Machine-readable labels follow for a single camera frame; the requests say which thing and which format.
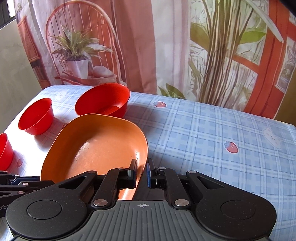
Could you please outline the orange square plate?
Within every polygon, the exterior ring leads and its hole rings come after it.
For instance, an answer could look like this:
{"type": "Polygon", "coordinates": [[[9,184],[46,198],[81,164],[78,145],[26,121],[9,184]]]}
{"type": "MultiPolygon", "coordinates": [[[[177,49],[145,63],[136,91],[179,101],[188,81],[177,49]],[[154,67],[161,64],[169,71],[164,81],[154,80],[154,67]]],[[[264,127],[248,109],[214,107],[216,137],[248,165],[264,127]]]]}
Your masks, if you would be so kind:
{"type": "Polygon", "coordinates": [[[85,114],[60,131],[44,160],[41,180],[62,182],[87,171],[104,175],[137,160],[137,180],[144,171],[148,143],[142,130],[121,118],[85,114]]]}

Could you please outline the blue plaid tablecloth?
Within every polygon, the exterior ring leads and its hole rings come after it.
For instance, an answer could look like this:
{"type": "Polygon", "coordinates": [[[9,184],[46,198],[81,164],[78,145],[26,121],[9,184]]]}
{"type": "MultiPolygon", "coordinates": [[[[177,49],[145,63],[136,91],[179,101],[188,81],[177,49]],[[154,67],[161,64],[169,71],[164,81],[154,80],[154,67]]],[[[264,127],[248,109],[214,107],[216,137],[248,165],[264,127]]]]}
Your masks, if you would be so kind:
{"type": "Polygon", "coordinates": [[[133,92],[125,118],[138,125],[156,166],[196,170],[269,200],[272,240],[295,240],[295,126],[241,111],[133,92]]]}

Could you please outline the printed chair and plant backdrop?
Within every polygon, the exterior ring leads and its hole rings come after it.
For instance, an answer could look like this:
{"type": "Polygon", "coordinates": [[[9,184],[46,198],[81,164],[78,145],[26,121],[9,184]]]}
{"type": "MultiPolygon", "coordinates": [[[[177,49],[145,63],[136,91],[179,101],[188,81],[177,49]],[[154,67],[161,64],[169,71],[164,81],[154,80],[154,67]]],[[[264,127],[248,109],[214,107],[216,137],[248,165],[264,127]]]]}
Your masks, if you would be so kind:
{"type": "Polygon", "coordinates": [[[295,124],[295,1],[14,1],[42,88],[117,82],[295,124]]]}

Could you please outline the red plastic bowl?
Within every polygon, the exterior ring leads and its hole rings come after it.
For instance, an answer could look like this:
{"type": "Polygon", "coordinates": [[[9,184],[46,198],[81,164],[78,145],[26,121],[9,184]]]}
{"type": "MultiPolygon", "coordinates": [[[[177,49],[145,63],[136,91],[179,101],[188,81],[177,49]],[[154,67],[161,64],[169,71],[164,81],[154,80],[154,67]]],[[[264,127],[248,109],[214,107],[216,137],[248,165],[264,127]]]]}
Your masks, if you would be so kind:
{"type": "Polygon", "coordinates": [[[24,111],[18,122],[18,128],[30,135],[41,135],[51,126],[53,118],[52,100],[42,98],[24,111]]]}
{"type": "Polygon", "coordinates": [[[13,160],[13,149],[6,133],[1,133],[0,145],[0,170],[6,171],[13,160]]]}
{"type": "Polygon", "coordinates": [[[122,118],[126,113],[129,98],[130,90],[122,84],[97,85],[78,98],[75,112],[78,115],[96,113],[122,118]]]}

